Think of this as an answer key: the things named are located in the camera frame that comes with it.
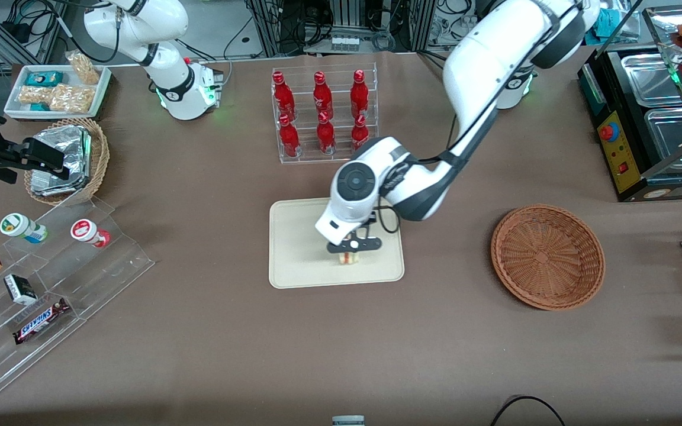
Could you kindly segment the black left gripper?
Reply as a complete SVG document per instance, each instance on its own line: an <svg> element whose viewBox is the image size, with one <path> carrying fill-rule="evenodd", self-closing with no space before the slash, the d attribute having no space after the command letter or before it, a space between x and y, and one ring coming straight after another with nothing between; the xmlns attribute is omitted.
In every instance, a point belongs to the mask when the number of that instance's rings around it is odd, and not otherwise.
<svg viewBox="0 0 682 426"><path fill-rule="evenodd" d="M377 215L370 215L368 220L355 230L347 234L339 244L327 243L328 253L335 254L339 263L342 254L357 253L358 261L365 256L365 251L374 251L382 247L382 240L370 234L372 224L377 223Z"/></svg>

